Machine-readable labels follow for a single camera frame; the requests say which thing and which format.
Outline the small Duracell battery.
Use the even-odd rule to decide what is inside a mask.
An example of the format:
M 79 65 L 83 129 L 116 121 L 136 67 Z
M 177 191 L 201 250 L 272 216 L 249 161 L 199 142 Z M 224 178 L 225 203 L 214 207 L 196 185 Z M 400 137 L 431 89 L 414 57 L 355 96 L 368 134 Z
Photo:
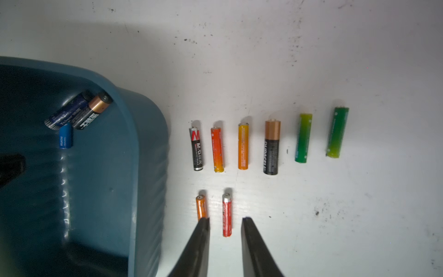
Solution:
M 87 106 L 75 116 L 72 126 L 74 129 L 83 130 L 101 115 L 113 100 L 107 92 L 99 92 Z

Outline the light green battery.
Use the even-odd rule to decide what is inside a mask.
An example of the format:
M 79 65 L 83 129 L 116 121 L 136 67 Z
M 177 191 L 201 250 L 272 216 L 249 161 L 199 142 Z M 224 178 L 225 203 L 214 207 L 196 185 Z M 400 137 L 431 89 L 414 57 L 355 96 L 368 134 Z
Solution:
M 300 114 L 298 140 L 295 153 L 295 161 L 298 163 L 307 162 L 312 118 L 312 114 Z

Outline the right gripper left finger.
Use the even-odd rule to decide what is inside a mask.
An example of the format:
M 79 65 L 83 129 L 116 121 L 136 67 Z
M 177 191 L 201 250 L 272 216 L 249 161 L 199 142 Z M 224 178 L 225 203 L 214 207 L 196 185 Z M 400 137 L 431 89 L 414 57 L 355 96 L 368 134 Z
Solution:
M 207 277 L 210 218 L 201 218 L 169 277 Z

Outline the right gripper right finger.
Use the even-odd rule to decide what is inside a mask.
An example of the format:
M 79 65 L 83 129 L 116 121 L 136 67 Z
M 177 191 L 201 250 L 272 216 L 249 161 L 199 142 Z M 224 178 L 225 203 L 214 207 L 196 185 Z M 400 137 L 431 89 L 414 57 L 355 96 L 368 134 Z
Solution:
M 242 219 L 241 238 L 245 277 L 283 277 L 252 218 Z

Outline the small red battery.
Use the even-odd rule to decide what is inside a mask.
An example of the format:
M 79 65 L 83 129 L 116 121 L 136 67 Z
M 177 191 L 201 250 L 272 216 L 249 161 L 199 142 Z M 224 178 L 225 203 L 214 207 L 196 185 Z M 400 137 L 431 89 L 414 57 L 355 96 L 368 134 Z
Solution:
M 232 202 L 232 196 L 229 193 L 224 193 L 222 196 L 224 237 L 230 237 L 232 235 Z

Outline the teal plastic storage box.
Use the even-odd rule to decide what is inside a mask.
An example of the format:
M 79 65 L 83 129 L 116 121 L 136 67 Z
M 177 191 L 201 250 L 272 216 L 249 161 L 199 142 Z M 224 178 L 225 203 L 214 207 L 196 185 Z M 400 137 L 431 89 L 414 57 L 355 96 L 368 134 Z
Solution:
M 45 120 L 75 96 L 107 92 L 97 119 L 60 135 Z M 90 70 L 1 58 L 1 275 L 154 277 L 168 127 L 146 96 Z

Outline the copper black battery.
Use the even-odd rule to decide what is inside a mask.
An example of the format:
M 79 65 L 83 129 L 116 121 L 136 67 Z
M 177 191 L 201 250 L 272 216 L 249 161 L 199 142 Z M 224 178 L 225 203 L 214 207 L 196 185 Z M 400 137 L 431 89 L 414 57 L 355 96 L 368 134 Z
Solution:
M 267 175 L 278 174 L 280 126 L 278 120 L 265 121 L 263 172 Z

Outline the orange copper slim battery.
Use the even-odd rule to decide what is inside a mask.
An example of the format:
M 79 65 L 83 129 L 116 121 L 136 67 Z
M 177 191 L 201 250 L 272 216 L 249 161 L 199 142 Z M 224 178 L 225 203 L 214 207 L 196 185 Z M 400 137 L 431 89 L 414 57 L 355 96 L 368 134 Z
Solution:
M 205 195 L 198 195 L 196 197 L 196 208 L 198 220 L 208 217 L 207 202 Z

